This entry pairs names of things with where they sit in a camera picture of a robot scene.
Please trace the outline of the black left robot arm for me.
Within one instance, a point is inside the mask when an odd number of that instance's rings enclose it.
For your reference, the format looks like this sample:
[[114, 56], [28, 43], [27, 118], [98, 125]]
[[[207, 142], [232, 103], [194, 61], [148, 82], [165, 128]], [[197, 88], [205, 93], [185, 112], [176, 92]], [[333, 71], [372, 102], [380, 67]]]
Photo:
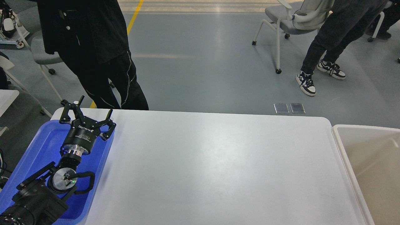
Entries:
[[76, 225], [87, 215], [116, 123], [96, 121], [61, 101], [60, 119], [43, 124], [1, 191], [2, 225]]

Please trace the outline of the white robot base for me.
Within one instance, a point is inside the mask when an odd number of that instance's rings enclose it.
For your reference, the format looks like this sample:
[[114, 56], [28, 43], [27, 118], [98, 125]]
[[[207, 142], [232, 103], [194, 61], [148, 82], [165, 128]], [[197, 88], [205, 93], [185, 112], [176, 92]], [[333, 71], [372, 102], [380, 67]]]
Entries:
[[0, 44], [15, 45], [18, 49], [30, 48], [25, 39], [30, 33], [19, 23], [17, 16], [13, 14], [11, 9], [1, 10], [0, 31]]

